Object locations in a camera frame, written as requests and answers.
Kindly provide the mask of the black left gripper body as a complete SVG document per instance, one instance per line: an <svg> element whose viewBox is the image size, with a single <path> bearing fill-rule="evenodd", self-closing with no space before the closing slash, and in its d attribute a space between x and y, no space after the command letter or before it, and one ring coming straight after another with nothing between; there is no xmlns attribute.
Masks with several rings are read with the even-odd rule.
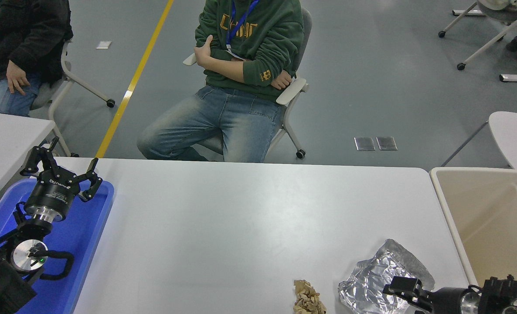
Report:
<svg viewBox="0 0 517 314"><path fill-rule="evenodd" d="M66 217L76 195L80 193L80 184L72 182L71 174L53 175L51 171L42 171L37 183L25 203L25 212L33 215L36 209L51 209L59 217Z"/></svg>

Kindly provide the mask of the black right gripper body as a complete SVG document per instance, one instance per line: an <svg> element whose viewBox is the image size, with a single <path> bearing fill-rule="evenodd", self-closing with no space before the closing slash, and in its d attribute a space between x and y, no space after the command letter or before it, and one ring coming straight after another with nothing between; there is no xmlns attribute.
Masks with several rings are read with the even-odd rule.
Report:
<svg viewBox="0 0 517 314"><path fill-rule="evenodd" d="M444 287L431 292L432 314L461 314L463 288Z"/></svg>

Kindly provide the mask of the person's left hand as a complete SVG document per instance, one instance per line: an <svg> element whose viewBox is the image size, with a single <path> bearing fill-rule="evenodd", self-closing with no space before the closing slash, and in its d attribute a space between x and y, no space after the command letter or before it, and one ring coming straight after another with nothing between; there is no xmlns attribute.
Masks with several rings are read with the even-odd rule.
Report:
<svg viewBox="0 0 517 314"><path fill-rule="evenodd" d="M194 48L195 61L197 65L204 69L209 69L209 66L214 62L214 58L211 57L211 42L213 41L213 35L209 35L203 46Z"/></svg>
<svg viewBox="0 0 517 314"><path fill-rule="evenodd" d="M26 92L24 91L23 87L30 86L29 80L27 79L27 74L11 60L9 60L7 66L6 79L11 94L18 92L20 95L26 96Z"/></svg>

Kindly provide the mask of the person's right hand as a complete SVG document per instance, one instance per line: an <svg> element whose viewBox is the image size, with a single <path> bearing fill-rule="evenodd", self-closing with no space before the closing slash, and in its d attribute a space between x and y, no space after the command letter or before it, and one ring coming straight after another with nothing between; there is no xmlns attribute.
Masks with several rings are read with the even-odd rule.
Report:
<svg viewBox="0 0 517 314"><path fill-rule="evenodd" d="M286 70L282 70L278 77L272 80L270 85L275 89L281 91L287 88L292 82L292 76Z"/></svg>

